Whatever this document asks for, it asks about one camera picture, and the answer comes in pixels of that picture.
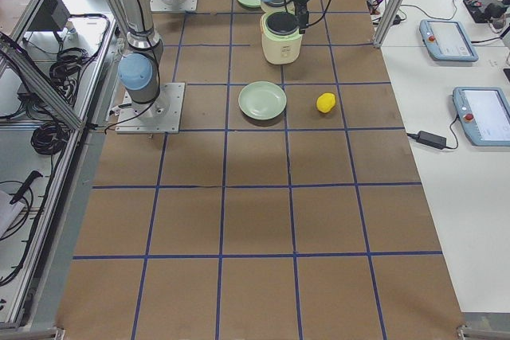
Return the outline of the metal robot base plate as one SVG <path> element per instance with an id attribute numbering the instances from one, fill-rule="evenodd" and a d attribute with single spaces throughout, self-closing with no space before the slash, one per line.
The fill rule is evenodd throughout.
<path id="1" fill-rule="evenodd" d="M 132 103 L 128 92 L 124 92 L 123 102 L 131 106 L 122 108 L 119 124 L 114 126 L 119 134 L 178 134 L 184 100 L 184 83 L 164 83 L 160 87 L 159 97 L 152 106 Z"/>

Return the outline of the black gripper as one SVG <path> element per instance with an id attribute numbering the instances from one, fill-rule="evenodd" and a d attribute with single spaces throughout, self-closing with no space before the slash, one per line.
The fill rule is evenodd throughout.
<path id="1" fill-rule="evenodd" d="M 295 2 L 295 16 L 298 23 L 299 34 L 304 34 L 308 28 L 309 21 L 307 3 Z"/>

